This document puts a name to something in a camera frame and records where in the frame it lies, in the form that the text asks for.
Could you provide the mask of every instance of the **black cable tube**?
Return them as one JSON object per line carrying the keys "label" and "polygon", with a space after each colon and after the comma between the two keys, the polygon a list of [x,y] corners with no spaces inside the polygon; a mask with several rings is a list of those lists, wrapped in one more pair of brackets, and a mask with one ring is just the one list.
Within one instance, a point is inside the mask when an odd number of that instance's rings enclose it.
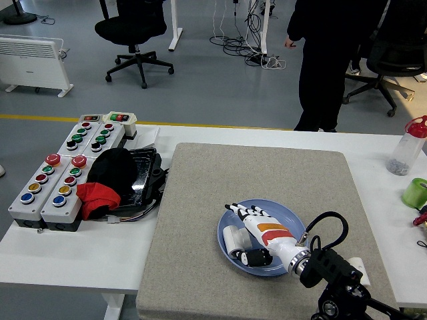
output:
{"label": "black cable tube", "polygon": [[336,239],[334,242],[330,243],[329,245],[325,245],[322,250],[328,250],[330,248],[333,248],[337,245],[339,245],[341,242],[344,241],[344,239],[347,237],[348,235],[348,222],[347,220],[344,219],[344,217],[342,215],[340,215],[338,212],[335,211],[327,211],[327,212],[323,212],[322,214],[318,215],[306,228],[306,232],[310,232],[311,229],[313,229],[313,227],[319,223],[321,220],[327,218],[327,217],[335,217],[338,218],[341,223],[342,223],[342,232],[341,235],[338,237],[338,239]]}

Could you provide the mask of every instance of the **black office chair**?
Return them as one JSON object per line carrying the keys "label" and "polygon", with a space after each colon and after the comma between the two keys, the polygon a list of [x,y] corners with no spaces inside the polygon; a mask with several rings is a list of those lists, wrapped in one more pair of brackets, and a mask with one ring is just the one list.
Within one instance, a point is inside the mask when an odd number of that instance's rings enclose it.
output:
{"label": "black office chair", "polygon": [[426,0],[391,0],[366,60],[368,69],[378,76],[346,75],[346,78],[366,85],[347,94],[342,103],[348,104],[350,97],[361,92],[379,89],[392,106],[387,115],[393,117],[397,106],[388,88],[406,93],[407,100],[411,101],[415,91],[391,83],[384,77],[413,77],[427,71],[426,28]]}
{"label": "black office chair", "polygon": [[95,25],[95,31],[104,39],[116,45],[127,45],[129,53],[133,55],[118,55],[115,63],[118,65],[109,71],[105,80],[111,82],[111,74],[130,65],[138,65],[142,78],[142,89],[147,89],[142,68],[143,63],[163,65],[169,67],[168,72],[173,74],[171,63],[157,60],[155,51],[141,53],[138,45],[145,43],[152,37],[163,35],[166,32],[166,23],[163,17],[164,0],[117,0],[118,17],[110,18],[105,0],[99,0],[104,21]]}

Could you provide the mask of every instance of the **person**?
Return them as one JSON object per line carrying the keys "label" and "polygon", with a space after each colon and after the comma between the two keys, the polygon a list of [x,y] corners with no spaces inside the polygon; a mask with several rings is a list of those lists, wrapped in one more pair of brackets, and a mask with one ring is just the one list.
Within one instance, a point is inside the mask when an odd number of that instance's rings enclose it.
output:
{"label": "person", "polygon": [[[298,89],[303,112],[294,130],[336,132],[350,59],[377,26],[383,2],[296,1],[284,43],[295,49],[295,42],[305,39]],[[321,66],[326,70],[316,80],[313,72]]]}

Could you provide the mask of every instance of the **blue button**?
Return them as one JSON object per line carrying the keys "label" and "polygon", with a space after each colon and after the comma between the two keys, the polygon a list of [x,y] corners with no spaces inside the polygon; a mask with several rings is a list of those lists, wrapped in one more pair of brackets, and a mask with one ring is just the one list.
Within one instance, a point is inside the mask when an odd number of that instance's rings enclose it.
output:
{"label": "blue button", "polygon": [[62,207],[66,202],[67,200],[62,195],[58,195],[53,199],[53,205],[55,207]]}
{"label": "blue button", "polygon": [[32,194],[32,193],[24,193],[21,196],[21,202],[24,205],[28,205],[29,203],[33,202],[33,200],[34,200],[34,194]]}

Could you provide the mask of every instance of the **person's hand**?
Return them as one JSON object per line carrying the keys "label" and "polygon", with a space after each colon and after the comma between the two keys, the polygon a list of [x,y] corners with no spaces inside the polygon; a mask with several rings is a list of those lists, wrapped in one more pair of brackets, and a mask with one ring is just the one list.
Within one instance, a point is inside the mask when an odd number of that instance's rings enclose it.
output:
{"label": "person's hand", "polygon": [[233,205],[226,205],[226,208],[232,210],[243,221],[246,229],[272,255],[275,255],[275,251],[278,250],[278,245],[282,241],[291,239],[292,243],[296,242],[288,228],[259,207],[252,206],[251,209],[248,209],[243,205],[233,203]]}
{"label": "person's hand", "polygon": [[289,39],[289,35],[287,35],[284,46],[287,47],[288,49],[295,49],[296,45],[294,43],[295,43],[294,41]]}

